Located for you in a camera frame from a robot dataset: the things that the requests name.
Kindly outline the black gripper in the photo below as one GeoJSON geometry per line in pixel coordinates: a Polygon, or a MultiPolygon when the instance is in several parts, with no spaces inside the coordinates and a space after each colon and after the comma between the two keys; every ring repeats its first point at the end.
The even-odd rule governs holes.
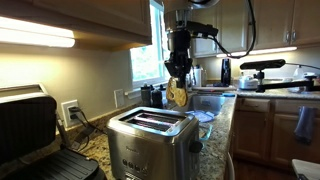
{"type": "Polygon", "coordinates": [[[187,21],[186,23],[180,21],[178,27],[168,31],[170,58],[165,61],[165,66],[169,74],[177,78],[177,88],[184,88],[186,86],[185,75],[191,69],[192,60],[188,54],[191,39],[198,35],[201,38],[208,38],[209,36],[215,37],[217,34],[218,30],[212,25],[193,21],[187,21]]]}

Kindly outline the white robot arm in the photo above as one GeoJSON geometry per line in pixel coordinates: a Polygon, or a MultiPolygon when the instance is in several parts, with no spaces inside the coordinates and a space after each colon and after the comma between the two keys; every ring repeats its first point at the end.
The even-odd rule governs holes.
{"type": "Polygon", "coordinates": [[[192,11],[214,6],[218,2],[219,0],[163,0],[165,31],[170,51],[165,66],[170,76],[176,80],[177,88],[185,87],[186,75],[191,69],[191,39],[199,34],[202,38],[214,38],[218,34],[218,30],[212,25],[192,21],[192,11]]]}

